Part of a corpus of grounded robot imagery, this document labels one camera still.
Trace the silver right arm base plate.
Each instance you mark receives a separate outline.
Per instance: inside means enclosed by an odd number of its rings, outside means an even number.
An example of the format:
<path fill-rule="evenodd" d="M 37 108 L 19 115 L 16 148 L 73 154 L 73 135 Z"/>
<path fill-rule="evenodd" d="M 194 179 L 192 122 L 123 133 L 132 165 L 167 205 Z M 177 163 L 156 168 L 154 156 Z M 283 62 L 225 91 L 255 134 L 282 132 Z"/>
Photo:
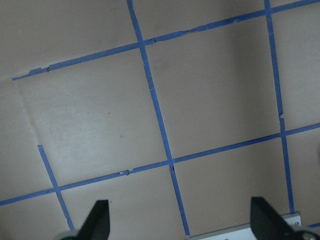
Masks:
<path fill-rule="evenodd" d="M 290 226 L 295 226 L 296 228 L 302 225 L 301 216 L 299 213 L 293 214 L 283 214 L 281 217 Z M 222 230 L 217 230 L 214 232 L 209 232 L 205 234 L 200 234 L 192 236 L 189 240 L 256 240 L 250 225 L 243 224 L 235 227 L 230 227 Z"/>

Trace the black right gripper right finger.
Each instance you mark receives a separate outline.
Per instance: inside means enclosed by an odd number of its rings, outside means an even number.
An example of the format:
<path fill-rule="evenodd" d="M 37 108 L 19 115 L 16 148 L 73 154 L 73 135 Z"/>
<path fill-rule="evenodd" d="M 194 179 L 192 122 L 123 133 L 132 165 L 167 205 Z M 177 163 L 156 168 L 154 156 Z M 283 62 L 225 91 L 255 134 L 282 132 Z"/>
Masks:
<path fill-rule="evenodd" d="M 288 240 L 292 228 L 263 198 L 250 201 L 250 228 L 257 240 Z"/>

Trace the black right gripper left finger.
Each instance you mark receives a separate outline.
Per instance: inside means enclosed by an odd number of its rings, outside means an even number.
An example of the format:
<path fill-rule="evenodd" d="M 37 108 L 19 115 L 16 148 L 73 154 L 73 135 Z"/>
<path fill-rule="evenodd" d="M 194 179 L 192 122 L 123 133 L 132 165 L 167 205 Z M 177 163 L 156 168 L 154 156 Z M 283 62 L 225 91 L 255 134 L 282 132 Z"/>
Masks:
<path fill-rule="evenodd" d="M 77 240 L 107 240 L 110 236 L 109 201 L 97 200 L 82 227 L 76 235 Z"/>

